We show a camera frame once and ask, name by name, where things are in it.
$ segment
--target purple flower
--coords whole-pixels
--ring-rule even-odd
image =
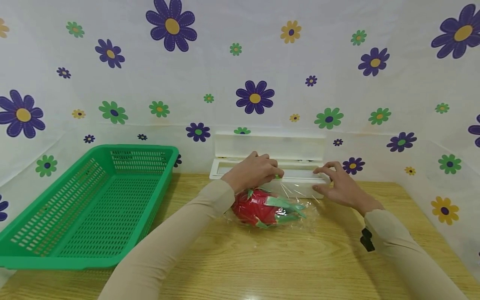
[[[405,132],[401,132],[398,137],[394,136],[390,139],[391,143],[387,144],[387,147],[390,148],[391,152],[399,151],[403,152],[405,148],[413,147],[413,142],[417,140],[416,137],[413,136],[414,133],[410,132],[406,134]]]
[[[1,195],[0,195],[0,222],[5,221],[8,217],[7,213],[3,212],[5,209],[7,209],[7,207],[8,207],[8,202],[2,201]]]
[[[147,11],[146,17],[150,24],[155,25],[150,35],[155,41],[163,40],[163,46],[168,51],[175,50],[175,44],[182,52],[188,51],[186,41],[195,41],[197,32],[190,27],[195,22],[193,12],[186,11],[181,13],[181,1],[170,0],[170,7],[167,7],[165,0],[153,1],[157,12]]]
[[[342,139],[336,139],[333,141],[333,144],[335,146],[340,146],[341,144],[343,144],[343,140]]]
[[[35,128],[45,129],[45,123],[39,119],[43,117],[43,111],[35,108],[35,101],[30,95],[22,96],[16,90],[10,91],[10,101],[8,98],[0,96],[0,107],[6,111],[0,112],[0,124],[10,124],[7,128],[7,134],[16,137],[24,131],[27,138],[35,137]]]
[[[253,113],[253,110],[257,114],[261,115],[265,112],[264,106],[270,108],[273,106],[273,101],[268,99],[275,95],[275,91],[272,89],[265,90],[267,83],[265,81],[260,81],[255,87],[253,81],[249,80],[245,82],[246,90],[239,88],[237,90],[237,96],[241,97],[237,101],[237,106],[239,108],[245,106],[245,112],[247,114]]]
[[[115,68],[115,66],[121,69],[120,63],[124,62],[125,58],[123,55],[120,55],[120,47],[113,46],[109,39],[107,39],[106,43],[103,39],[99,39],[98,43],[100,47],[96,46],[95,51],[100,53],[100,60],[102,62],[108,61],[108,65],[112,69]]]
[[[443,46],[437,53],[437,57],[445,58],[453,51],[453,58],[459,59],[467,50],[467,46],[480,45],[480,11],[475,15],[475,4],[465,6],[458,17],[448,18],[440,25],[440,30],[445,32],[433,39],[431,46],[437,48]]]
[[[477,122],[480,123],[480,115],[477,116]],[[475,135],[480,135],[480,125],[472,125],[468,128],[468,132]],[[480,137],[475,140],[475,145],[480,147]]]
[[[198,142],[198,140],[205,142],[207,137],[210,137],[210,127],[204,127],[203,123],[190,123],[190,127],[185,128],[188,133],[188,137],[192,137],[194,141]]]
[[[316,78],[314,75],[312,75],[312,76],[308,77],[307,79],[305,79],[306,80],[305,84],[307,86],[313,86],[314,84],[317,83],[317,79],[318,78]]]
[[[362,55],[361,60],[363,62],[359,64],[359,70],[365,69],[363,71],[364,76],[368,76],[370,73],[373,76],[377,76],[378,70],[383,70],[387,67],[386,61],[389,57],[390,54],[387,54],[387,48],[383,49],[380,53],[378,53],[378,48],[372,48],[370,55]]]
[[[60,77],[63,76],[63,78],[65,78],[65,79],[70,78],[70,76],[72,75],[72,74],[70,74],[70,71],[68,71],[65,68],[59,68],[57,70],[57,73],[59,74]]]
[[[363,170],[363,165],[365,165],[365,162],[361,160],[361,157],[356,159],[350,157],[349,160],[343,162],[343,170],[348,174],[355,175],[358,171]]]
[[[179,154],[179,156],[177,157],[177,160],[175,161],[175,165],[173,165],[174,167],[178,168],[179,165],[181,165],[181,155]]]
[[[93,143],[95,141],[95,137],[91,134],[86,135],[84,138],[85,143]]]

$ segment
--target green plastic basket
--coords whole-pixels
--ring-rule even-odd
[[[149,232],[178,149],[92,148],[0,233],[0,266],[115,266]]]

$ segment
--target yellow flower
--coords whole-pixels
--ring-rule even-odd
[[[434,216],[438,216],[440,223],[447,222],[448,225],[452,225],[453,221],[458,221],[458,206],[450,205],[450,199],[441,197],[435,198],[437,201],[432,201],[431,204],[434,207],[432,213]]]
[[[300,30],[301,27],[297,26],[297,21],[288,21],[287,26],[282,27],[282,34],[280,35],[280,38],[285,39],[285,44],[294,43],[295,39],[300,38]]]
[[[300,120],[300,116],[298,114],[293,114],[290,116],[290,121],[296,122],[298,120]]]
[[[417,173],[417,172],[412,167],[406,167],[405,168],[405,173],[407,173],[408,175],[415,175],[415,173]]]
[[[7,26],[3,25],[4,20],[0,18],[0,37],[6,38],[7,35],[5,34],[6,32],[10,31],[10,28]]]
[[[85,112],[83,110],[80,110],[80,109],[76,109],[73,111],[72,113],[72,116],[76,119],[83,119],[85,118]]]

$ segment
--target flower print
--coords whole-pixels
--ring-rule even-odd
[[[281,39],[285,40],[285,44],[294,43],[295,39],[300,38],[301,26],[297,26],[297,21],[288,21],[287,26],[282,27],[282,34],[280,35]]]
[[[207,137],[210,137],[210,127],[204,126],[203,123],[190,123],[190,127],[185,128],[188,131],[187,136],[192,137],[195,142],[198,140],[205,142]]]
[[[4,22],[5,21],[2,18],[0,18],[0,37],[6,38],[7,37],[6,32],[9,32],[10,28],[3,25]]]
[[[43,117],[43,111],[40,108],[33,107],[35,101],[32,96],[22,96],[16,90],[10,91],[9,100],[0,96],[0,108],[6,111],[0,112],[0,124],[10,124],[7,128],[7,134],[10,137],[16,137],[24,131],[27,138],[35,137],[37,130],[44,130],[45,123],[40,120]]]
[[[255,83],[249,80],[245,82],[246,90],[239,88],[237,90],[237,96],[241,97],[237,101],[237,106],[239,108],[245,106],[245,112],[247,114],[253,113],[253,110],[257,114],[261,115],[265,112],[264,107],[270,108],[273,106],[273,101],[269,98],[275,95],[275,91],[272,89],[265,90],[267,83],[265,81],[260,81],[255,87]]]
[[[230,53],[233,54],[233,56],[238,56],[241,53],[241,46],[239,43],[235,44],[233,43],[232,46],[230,46]]]
[[[343,144],[343,140],[342,139],[336,139],[333,141],[333,145],[335,146],[340,146]]]
[[[206,103],[212,103],[212,102],[214,101],[212,94],[206,94],[206,95],[204,96],[204,101],[205,101]]]
[[[57,70],[57,73],[59,74],[60,77],[63,76],[63,78],[65,78],[65,79],[67,79],[67,78],[70,79],[70,76],[71,76],[70,71],[68,71],[68,70],[65,69],[65,68],[59,68],[59,69]]]
[[[307,86],[313,86],[314,84],[317,84],[317,79],[314,75],[309,76],[307,79],[305,79],[305,84]]]
[[[357,33],[352,34],[352,39],[350,40],[353,45],[360,46],[361,43],[365,41],[365,38],[367,37],[367,34],[365,33],[365,30],[357,30]]]
[[[442,102],[439,105],[437,105],[437,107],[435,108],[435,111],[443,114],[445,112],[448,112],[449,109],[450,108],[448,107],[448,104]]]
[[[75,109],[72,113],[72,116],[75,118],[75,119],[83,119],[85,118],[85,112],[81,109]]]
[[[442,199],[437,196],[435,200],[430,202],[433,206],[432,213],[438,216],[440,223],[446,222],[447,225],[452,225],[453,221],[458,221],[456,214],[459,211],[458,206],[452,205],[449,198]]]
[[[340,125],[340,119],[343,118],[343,114],[340,113],[339,108],[325,108],[324,113],[317,114],[317,120],[315,120],[315,124],[318,124],[318,128],[327,128],[332,129],[334,126]]]
[[[480,12],[474,13],[475,4],[469,4],[460,12],[458,21],[448,18],[442,22],[440,30],[445,33],[431,43],[433,48],[443,46],[437,53],[438,58],[445,58],[453,51],[452,57],[459,59],[465,54],[467,46],[480,45]]]
[[[387,147],[390,148],[390,152],[403,152],[405,148],[413,147],[412,143],[417,140],[413,135],[413,132],[410,132],[409,134],[401,132],[398,137],[394,136],[390,139],[391,143],[388,143]]]
[[[8,214],[4,212],[4,210],[8,207],[8,202],[2,201],[1,198],[2,197],[0,195],[0,222],[5,221],[8,217]]]
[[[100,53],[100,61],[108,61],[108,66],[112,69],[115,68],[115,66],[121,69],[120,63],[125,62],[125,58],[123,55],[120,55],[120,47],[113,46],[109,39],[107,39],[106,43],[103,39],[99,39],[98,43],[100,47],[95,46],[95,51]]]
[[[348,174],[355,175],[357,172],[363,170],[363,165],[365,165],[365,162],[361,160],[361,157],[350,157],[349,160],[343,162],[343,170]]]
[[[290,116],[290,122],[296,122],[300,120],[300,116],[298,114],[293,114]]]
[[[236,134],[249,134],[251,133],[250,130],[247,129],[247,127],[238,127],[237,129],[235,129],[233,131],[233,133],[236,133]]]
[[[372,125],[381,125],[383,122],[388,121],[388,117],[392,113],[388,111],[388,108],[378,108],[377,111],[372,112],[371,117],[368,118],[368,121],[372,122]]]
[[[86,135],[84,138],[85,143],[93,143],[95,141],[95,137],[91,134]]]
[[[383,70],[387,67],[386,61],[390,58],[390,54],[387,54],[387,48],[384,48],[380,53],[378,48],[372,48],[370,50],[370,55],[363,54],[361,60],[363,61],[359,64],[359,70],[363,70],[363,75],[368,76],[377,76],[378,70]]]
[[[416,172],[415,169],[412,168],[412,167],[406,167],[406,168],[405,168],[405,173],[407,173],[408,175],[413,176],[413,175],[415,175],[415,173],[417,173],[417,172]]]
[[[44,155],[42,159],[36,161],[38,167],[36,167],[35,172],[40,173],[40,177],[50,177],[52,172],[57,170],[57,161],[54,159],[52,155],[46,156]]]
[[[167,114],[170,113],[170,111],[168,110],[168,105],[166,104],[163,104],[162,101],[152,101],[152,104],[148,106],[150,109],[151,109],[151,113],[152,115],[155,115],[157,116],[157,118],[160,118],[160,117],[164,117],[166,118],[167,117]]]
[[[67,22],[66,28],[68,33],[74,37],[84,37],[85,31],[82,30],[82,27],[77,22]]]
[[[170,0],[170,6],[167,7],[165,0],[154,0],[157,12],[147,11],[146,18],[150,24],[155,25],[150,36],[155,41],[163,40],[163,46],[167,51],[175,50],[175,44],[182,52],[188,51],[186,41],[195,41],[197,32],[190,27],[195,22],[193,12],[186,11],[181,13],[181,1]]]
[[[460,165],[461,162],[462,160],[456,158],[453,154],[450,154],[449,156],[444,154],[442,155],[442,158],[438,160],[440,170],[444,170],[445,174],[456,174],[456,172],[462,168]]]
[[[477,116],[477,122],[480,123],[480,115]],[[474,135],[480,135],[480,125],[471,125],[468,132]],[[480,147],[480,137],[475,140],[475,145]]]
[[[125,124],[125,120],[128,120],[128,116],[125,114],[125,109],[118,107],[115,101],[110,103],[103,101],[102,104],[103,106],[98,107],[98,109],[103,112],[102,117],[104,119],[110,119],[110,122],[113,124]]]
[[[177,156],[177,160],[175,161],[175,165],[173,165],[174,167],[178,168],[179,165],[181,165],[181,155],[179,154]]]

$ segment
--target table surface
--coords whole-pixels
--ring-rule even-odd
[[[154,226],[208,182],[207,175],[175,174]],[[405,224],[467,297],[480,299],[477,281],[399,185],[359,184]],[[242,227],[226,218],[213,221],[171,271],[160,298],[409,299],[392,267],[360,244],[364,223],[356,212],[321,201],[309,208],[309,215],[302,226],[268,230]],[[0,289],[0,299],[95,300],[111,272],[21,270]]]

